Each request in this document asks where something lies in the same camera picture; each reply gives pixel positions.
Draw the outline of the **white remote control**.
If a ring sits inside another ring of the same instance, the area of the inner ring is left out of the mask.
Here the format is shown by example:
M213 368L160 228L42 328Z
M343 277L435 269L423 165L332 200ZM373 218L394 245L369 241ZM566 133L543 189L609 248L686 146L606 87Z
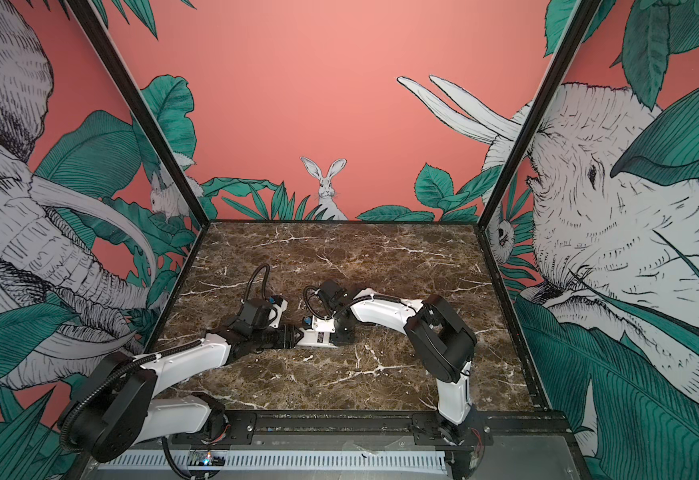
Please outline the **white remote control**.
M305 317L301 327L302 337L297 342L298 347L337 348L332 341L332 335L337 332L333 319L321 320Z

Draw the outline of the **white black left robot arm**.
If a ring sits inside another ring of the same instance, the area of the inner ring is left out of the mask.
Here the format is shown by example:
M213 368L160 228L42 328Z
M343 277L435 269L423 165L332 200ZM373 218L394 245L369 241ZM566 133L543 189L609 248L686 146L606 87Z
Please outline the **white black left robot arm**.
M224 440L230 420L221 400L203 392L174 400L160 395L250 353L294 347L302 336L282 324L287 308L279 295L247 300L237 315L200 339L152 354L107 355L61 414L61 446L105 463L161 437L190 434L205 444Z

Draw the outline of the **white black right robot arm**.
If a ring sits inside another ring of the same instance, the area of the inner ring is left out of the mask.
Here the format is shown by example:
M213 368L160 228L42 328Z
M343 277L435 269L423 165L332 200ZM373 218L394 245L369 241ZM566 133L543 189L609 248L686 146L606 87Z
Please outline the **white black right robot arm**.
M303 298L311 311L307 344L350 345L359 324L397 331L407 336L425 370L437 379L439 417L453 426L465 423L473 410L469 378L477 337L445 298L403 299L371 288L347 290L331 280L306 287Z

